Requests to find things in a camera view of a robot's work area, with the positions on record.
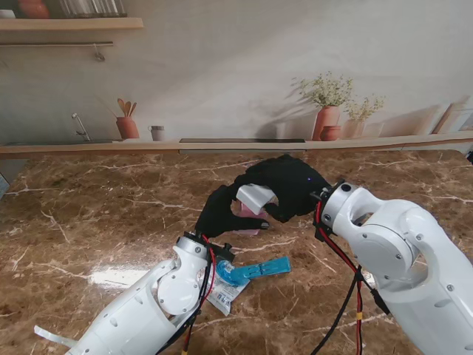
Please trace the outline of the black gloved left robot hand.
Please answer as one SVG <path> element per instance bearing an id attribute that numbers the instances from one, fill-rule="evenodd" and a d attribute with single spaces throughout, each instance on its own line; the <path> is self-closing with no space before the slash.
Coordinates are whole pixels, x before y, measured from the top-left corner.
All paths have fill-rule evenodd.
<path id="1" fill-rule="evenodd" d="M 268 229 L 270 224 L 263 219 L 239 217 L 231 211 L 236 197 L 233 186 L 221 185 L 207 199 L 194 227 L 197 234 L 207 238 L 218 237 L 228 231 Z"/>

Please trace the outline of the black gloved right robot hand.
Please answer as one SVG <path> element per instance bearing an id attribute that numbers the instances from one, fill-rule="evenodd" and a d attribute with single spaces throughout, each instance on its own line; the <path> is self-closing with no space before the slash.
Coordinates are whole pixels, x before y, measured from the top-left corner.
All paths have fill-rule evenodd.
<path id="1" fill-rule="evenodd" d="M 311 166 L 290 155 L 262 160 L 239 175 L 231 185 L 233 194 L 240 186 L 255 184 L 273 191 L 278 203 L 265 205 L 266 212 L 286 223 L 294 216 L 302 216 L 316 209 L 316 202 L 310 196 L 320 195 L 331 185 Z"/>

